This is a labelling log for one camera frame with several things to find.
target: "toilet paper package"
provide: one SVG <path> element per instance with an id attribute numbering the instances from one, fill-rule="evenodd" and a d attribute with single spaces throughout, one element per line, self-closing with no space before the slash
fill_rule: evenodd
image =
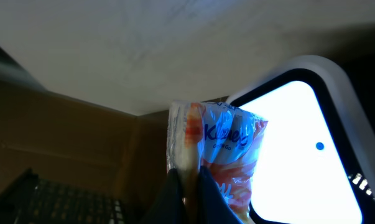
<path id="1" fill-rule="evenodd" d="M 196 202 L 199 168 L 207 166 L 226 203 L 248 223 L 251 177 L 266 125 L 260 116 L 226 103 L 174 101 L 169 110 L 167 168 L 178 170 L 186 203 Z"/>

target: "ceiling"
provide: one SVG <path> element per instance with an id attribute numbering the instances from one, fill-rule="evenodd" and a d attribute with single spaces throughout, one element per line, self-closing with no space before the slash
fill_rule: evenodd
<path id="1" fill-rule="evenodd" d="M 46 90 L 142 115 L 230 95 L 375 27 L 375 0 L 0 0 L 0 46 Z"/>

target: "kleenex logo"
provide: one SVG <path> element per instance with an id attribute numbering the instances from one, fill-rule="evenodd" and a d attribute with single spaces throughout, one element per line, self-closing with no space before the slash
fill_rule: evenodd
<path id="1" fill-rule="evenodd" d="M 229 139 L 232 142 L 238 142 L 240 146 L 245 146 L 248 143 L 248 135 L 243 136 L 243 133 L 240 133 L 238 130 L 230 130 L 228 128 L 220 129 L 216 128 L 216 124 L 211 128 L 208 128 L 209 125 L 205 124 L 204 126 L 204 140 L 210 139 Z"/>

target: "blue dot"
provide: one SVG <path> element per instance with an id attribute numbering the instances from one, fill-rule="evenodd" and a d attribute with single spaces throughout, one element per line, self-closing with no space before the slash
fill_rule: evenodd
<path id="1" fill-rule="evenodd" d="M 318 150 L 323 150 L 323 149 L 324 149 L 324 144 L 321 143 L 321 142 L 318 142 L 318 143 L 316 144 L 316 148 L 317 148 Z"/>

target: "wall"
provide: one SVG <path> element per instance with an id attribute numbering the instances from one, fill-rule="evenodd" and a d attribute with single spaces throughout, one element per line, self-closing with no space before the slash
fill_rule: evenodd
<path id="1" fill-rule="evenodd" d="M 136 117 L 0 82 L 0 190 L 28 167 L 113 194 Z"/>
<path id="2" fill-rule="evenodd" d="M 168 111 L 140 116 L 114 188 L 135 211 L 146 211 L 165 181 Z"/>

